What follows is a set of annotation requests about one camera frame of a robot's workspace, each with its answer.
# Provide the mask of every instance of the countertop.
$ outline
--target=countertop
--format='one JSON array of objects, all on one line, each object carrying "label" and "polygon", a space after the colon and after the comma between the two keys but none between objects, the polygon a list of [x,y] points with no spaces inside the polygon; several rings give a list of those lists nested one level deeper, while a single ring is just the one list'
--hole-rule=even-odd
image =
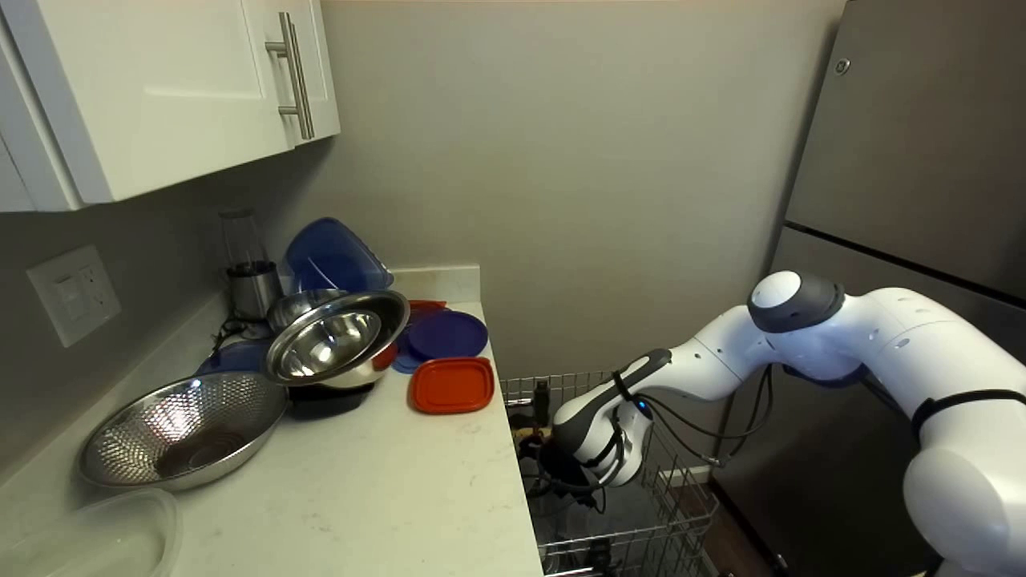
[{"label": "countertop", "polygon": [[[400,269],[393,287],[485,321],[477,267]],[[0,488],[3,499],[20,499],[5,511],[51,522],[76,511],[76,445],[125,398],[191,371],[219,321],[219,297],[187,318]],[[287,418],[249,465],[177,493],[172,573],[543,573],[500,390],[477,414],[427,418],[406,408],[406,378],[392,368],[354,414]]]}]

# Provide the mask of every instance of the white cabinet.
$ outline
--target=white cabinet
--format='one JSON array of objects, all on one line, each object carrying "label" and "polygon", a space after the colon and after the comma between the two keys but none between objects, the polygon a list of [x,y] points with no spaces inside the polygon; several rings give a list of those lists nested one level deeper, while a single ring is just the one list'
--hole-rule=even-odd
[{"label": "white cabinet", "polygon": [[0,134],[29,188],[0,209],[118,202],[339,129],[319,0],[0,0],[0,15]]},{"label": "white cabinet", "polygon": [[12,163],[5,144],[0,142],[0,209],[17,211],[24,206],[33,206],[29,188],[24,181],[20,168]]}]

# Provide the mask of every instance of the electrical outlet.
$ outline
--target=electrical outlet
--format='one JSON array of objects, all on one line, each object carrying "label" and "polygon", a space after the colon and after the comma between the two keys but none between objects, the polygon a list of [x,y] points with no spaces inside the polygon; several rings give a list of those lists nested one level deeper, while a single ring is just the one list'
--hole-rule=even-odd
[{"label": "electrical outlet", "polygon": [[74,345],[121,311],[96,247],[33,267],[29,281],[64,345]]}]

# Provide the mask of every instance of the blue plate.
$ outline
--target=blue plate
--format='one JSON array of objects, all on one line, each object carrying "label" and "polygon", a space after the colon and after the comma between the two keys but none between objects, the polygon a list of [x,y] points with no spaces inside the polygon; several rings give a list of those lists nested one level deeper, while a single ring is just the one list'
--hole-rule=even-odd
[{"label": "blue plate", "polygon": [[219,357],[205,358],[197,375],[205,371],[264,371],[267,339],[220,345]]},{"label": "blue plate", "polygon": [[489,327],[462,311],[424,314],[406,327],[405,345],[421,358],[477,357],[489,343]]}]

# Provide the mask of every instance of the plate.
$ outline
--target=plate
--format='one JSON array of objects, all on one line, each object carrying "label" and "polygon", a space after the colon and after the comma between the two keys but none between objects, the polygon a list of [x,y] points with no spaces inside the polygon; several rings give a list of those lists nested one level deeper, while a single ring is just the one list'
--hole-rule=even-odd
[{"label": "plate", "polygon": [[472,414],[493,398],[489,358],[429,358],[409,378],[409,408],[421,414]]},{"label": "plate", "polygon": [[421,358],[464,358],[489,343],[489,327],[462,311],[432,311],[406,327],[406,349]]}]

